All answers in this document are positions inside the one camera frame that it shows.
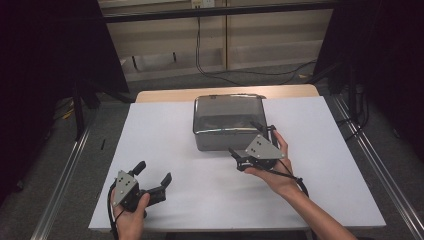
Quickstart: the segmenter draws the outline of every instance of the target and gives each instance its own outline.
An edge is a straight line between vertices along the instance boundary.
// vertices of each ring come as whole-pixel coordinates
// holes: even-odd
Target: metal container
[[[194,102],[193,133],[199,151],[245,150],[259,132],[251,122],[266,125],[262,96],[200,96]]]

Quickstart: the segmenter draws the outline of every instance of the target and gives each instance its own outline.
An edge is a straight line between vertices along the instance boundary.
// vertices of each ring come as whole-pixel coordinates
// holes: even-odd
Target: human hand
[[[111,199],[114,199],[114,195],[115,189],[112,191]],[[143,194],[138,202],[137,209],[133,213],[125,211],[121,205],[113,207],[113,216],[115,217],[120,240],[141,240],[144,228],[144,210],[149,204],[149,200],[150,194]]]
[[[291,162],[288,158],[288,144],[284,140],[284,138],[280,135],[280,133],[278,133],[277,130],[273,130],[272,133],[277,138],[277,141],[280,145],[281,152],[284,153],[284,158],[281,159],[282,163],[280,161],[277,161],[273,170],[292,175],[293,170],[292,170]],[[293,191],[300,191],[294,179],[279,176],[279,175],[276,175],[264,170],[260,170],[254,167],[246,168],[244,172],[262,178],[262,180],[264,180],[275,193],[282,196],[283,198],[286,198]]]

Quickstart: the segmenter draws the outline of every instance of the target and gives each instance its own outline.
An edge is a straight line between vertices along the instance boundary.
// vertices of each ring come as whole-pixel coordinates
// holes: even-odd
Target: white table
[[[385,221],[322,97],[265,99],[268,124],[289,143],[296,176],[310,197],[346,227],[382,227]],[[139,161],[144,189],[171,172],[167,200],[147,208],[147,231],[306,229],[291,206],[260,179],[236,170],[228,152],[199,152],[192,132],[193,102],[132,104],[90,229],[110,229],[107,191],[118,170]]]

